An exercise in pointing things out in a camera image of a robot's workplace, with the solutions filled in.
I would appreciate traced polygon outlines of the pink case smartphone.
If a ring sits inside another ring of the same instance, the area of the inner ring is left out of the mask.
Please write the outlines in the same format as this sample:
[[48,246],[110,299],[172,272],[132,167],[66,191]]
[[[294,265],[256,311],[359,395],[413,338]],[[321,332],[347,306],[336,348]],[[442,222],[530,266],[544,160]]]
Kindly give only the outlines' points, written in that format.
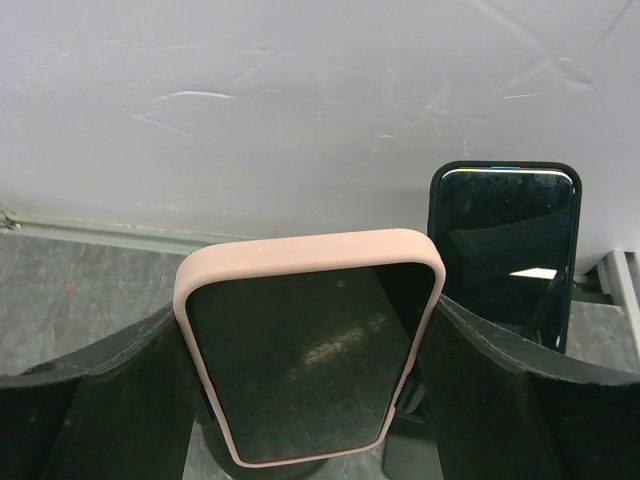
[[379,445],[445,278],[432,240],[410,229],[186,257],[173,311],[232,461],[272,468]]

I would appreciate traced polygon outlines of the black smartphone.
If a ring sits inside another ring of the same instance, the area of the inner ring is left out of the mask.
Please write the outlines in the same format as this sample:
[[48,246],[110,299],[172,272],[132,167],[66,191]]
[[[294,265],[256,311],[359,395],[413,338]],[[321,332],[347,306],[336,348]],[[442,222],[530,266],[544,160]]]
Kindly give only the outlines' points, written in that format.
[[570,166],[454,161],[431,180],[427,234],[444,294],[546,348],[566,350],[582,182]]

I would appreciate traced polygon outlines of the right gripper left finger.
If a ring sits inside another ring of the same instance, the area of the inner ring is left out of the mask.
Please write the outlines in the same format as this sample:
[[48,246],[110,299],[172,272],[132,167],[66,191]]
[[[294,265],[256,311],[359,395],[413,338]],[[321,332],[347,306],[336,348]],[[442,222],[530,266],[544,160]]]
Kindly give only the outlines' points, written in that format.
[[171,306],[1,378],[4,479],[179,479],[200,383]]

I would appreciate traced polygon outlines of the black round-base clamp phone stand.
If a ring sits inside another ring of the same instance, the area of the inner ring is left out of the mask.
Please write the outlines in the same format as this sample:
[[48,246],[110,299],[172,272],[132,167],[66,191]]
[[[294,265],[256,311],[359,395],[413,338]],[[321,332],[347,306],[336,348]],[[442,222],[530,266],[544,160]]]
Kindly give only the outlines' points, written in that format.
[[[419,428],[423,424],[424,416],[419,405],[424,398],[424,392],[419,375],[411,372],[399,396],[399,411],[394,414],[386,436],[382,470],[388,479],[409,479],[411,468],[418,466],[417,461],[411,459],[409,445],[402,444],[401,441],[408,441],[411,434],[420,433]],[[222,471],[232,479],[310,479],[327,463],[327,459],[322,459],[265,468],[247,468],[237,465],[231,457],[221,427],[218,425],[204,390],[201,390],[201,402],[196,410],[196,421],[203,430],[209,453]]]

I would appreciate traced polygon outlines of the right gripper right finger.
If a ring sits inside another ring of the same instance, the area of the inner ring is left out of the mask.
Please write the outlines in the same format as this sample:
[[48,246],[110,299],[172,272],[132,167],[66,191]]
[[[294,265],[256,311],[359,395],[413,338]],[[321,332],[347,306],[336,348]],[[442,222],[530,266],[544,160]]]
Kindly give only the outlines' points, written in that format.
[[636,479],[639,377],[440,297],[418,353],[446,479]]

